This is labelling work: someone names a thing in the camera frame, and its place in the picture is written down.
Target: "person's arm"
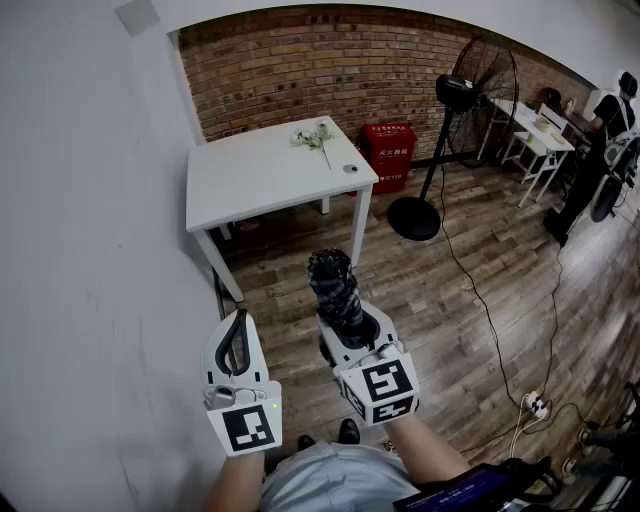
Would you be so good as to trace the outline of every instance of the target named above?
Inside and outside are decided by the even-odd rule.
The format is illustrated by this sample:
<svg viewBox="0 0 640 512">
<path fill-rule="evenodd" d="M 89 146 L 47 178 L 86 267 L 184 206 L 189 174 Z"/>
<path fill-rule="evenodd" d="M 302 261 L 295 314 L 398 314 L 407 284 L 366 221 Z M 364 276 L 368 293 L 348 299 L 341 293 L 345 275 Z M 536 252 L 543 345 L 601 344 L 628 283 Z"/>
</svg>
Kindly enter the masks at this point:
<svg viewBox="0 0 640 512">
<path fill-rule="evenodd" d="M 451 480 L 471 469 L 460 452 L 415 414 L 390 421 L 385 429 L 415 484 Z"/>
<path fill-rule="evenodd" d="M 264 452 L 227 458 L 204 512 L 256 512 L 260 508 Z"/>
<path fill-rule="evenodd" d="M 589 123 L 589 126 L 585 130 L 585 133 L 593 134 L 597 132 L 600 128 L 602 128 L 602 125 L 605 122 L 608 122 L 615 115 L 615 113 L 619 109 L 620 104 L 618 103 L 618 100 L 616 100 L 615 97 L 611 96 L 611 94 L 607 94 L 604 98 L 602 98 L 600 103 L 598 103 L 598 106 L 593 109 L 593 114 L 595 115 L 595 117 L 593 118 L 593 121 Z"/>
</svg>

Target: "red cabinet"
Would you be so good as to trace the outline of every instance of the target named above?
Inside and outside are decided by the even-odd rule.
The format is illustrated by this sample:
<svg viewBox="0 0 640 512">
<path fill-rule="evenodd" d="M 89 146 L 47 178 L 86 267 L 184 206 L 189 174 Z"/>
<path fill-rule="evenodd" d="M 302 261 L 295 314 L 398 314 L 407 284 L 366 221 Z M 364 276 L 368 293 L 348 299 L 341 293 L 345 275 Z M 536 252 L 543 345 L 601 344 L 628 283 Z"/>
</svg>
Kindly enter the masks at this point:
<svg viewBox="0 0 640 512">
<path fill-rule="evenodd" d="M 364 127 L 365 158 L 380 182 L 373 193 L 396 192 L 405 187 L 418 138 L 407 124 L 369 124 Z"/>
</svg>

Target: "white cable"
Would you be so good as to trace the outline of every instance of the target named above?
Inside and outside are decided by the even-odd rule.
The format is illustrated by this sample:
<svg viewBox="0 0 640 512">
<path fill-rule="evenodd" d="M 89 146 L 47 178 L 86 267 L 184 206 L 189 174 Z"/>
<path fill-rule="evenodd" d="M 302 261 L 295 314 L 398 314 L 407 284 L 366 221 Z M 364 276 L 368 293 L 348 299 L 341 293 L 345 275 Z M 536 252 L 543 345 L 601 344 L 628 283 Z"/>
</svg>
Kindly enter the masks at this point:
<svg viewBox="0 0 640 512">
<path fill-rule="evenodd" d="M 513 455 L 515 453 L 516 450 L 516 441 L 518 440 L 518 438 L 520 437 L 520 434 L 522 434 L 525 429 L 529 428 L 529 427 L 533 427 L 534 425 L 536 425 L 537 423 L 540 423 L 541 421 L 544 421 L 545 418 L 540 418 L 536 421 L 534 421 L 533 423 L 531 423 L 530 425 L 527 425 L 525 427 L 522 427 L 522 429 L 520 430 L 520 432 L 517 432 L 515 437 L 513 438 L 513 446 L 511 447 L 511 454 L 509 455 L 509 458 L 513 458 Z"/>
<path fill-rule="evenodd" d="M 529 394 L 524 395 L 522 397 L 522 400 L 520 401 L 520 414 L 518 414 L 518 423 L 516 423 L 516 431 L 513 433 L 513 438 L 511 439 L 511 445 L 509 446 L 509 458 L 512 457 L 511 454 L 513 453 L 514 443 L 518 435 L 518 427 L 520 426 L 520 420 L 522 419 L 522 405 L 524 404 L 524 401 L 527 399 L 528 396 Z"/>
</svg>

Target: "socket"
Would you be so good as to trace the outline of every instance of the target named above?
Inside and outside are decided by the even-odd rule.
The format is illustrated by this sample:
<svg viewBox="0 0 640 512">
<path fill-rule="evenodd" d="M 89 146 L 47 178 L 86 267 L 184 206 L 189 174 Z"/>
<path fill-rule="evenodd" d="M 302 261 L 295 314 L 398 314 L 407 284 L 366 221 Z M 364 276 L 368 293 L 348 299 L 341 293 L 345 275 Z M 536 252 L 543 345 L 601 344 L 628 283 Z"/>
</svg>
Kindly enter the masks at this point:
<svg viewBox="0 0 640 512">
<path fill-rule="evenodd" d="M 549 416 L 549 409 L 547 409 L 542 397 L 538 395 L 537 392 L 532 391 L 529 393 L 525 398 L 525 404 L 527 405 L 527 409 L 529 409 L 536 418 L 545 420 Z"/>
</svg>

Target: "white wall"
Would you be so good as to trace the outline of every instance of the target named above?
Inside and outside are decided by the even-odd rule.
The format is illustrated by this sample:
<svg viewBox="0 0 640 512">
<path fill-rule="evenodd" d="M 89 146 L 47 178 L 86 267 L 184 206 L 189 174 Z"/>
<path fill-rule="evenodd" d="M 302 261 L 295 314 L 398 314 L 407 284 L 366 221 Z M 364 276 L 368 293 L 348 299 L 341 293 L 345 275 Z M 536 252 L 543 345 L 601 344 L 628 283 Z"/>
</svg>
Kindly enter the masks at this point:
<svg viewBox="0 0 640 512">
<path fill-rule="evenodd" d="M 423 11 L 484 27 L 561 62 L 598 87 L 624 68 L 640 79 L 640 17 L 613 0 L 152 0 L 167 30 L 243 11 L 308 3 Z"/>
<path fill-rule="evenodd" d="M 223 459 L 199 375 L 219 318 L 174 49 L 108 0 L 1 2 L 0 47 L 0 491 L 193 510 Z"/>
</svg>

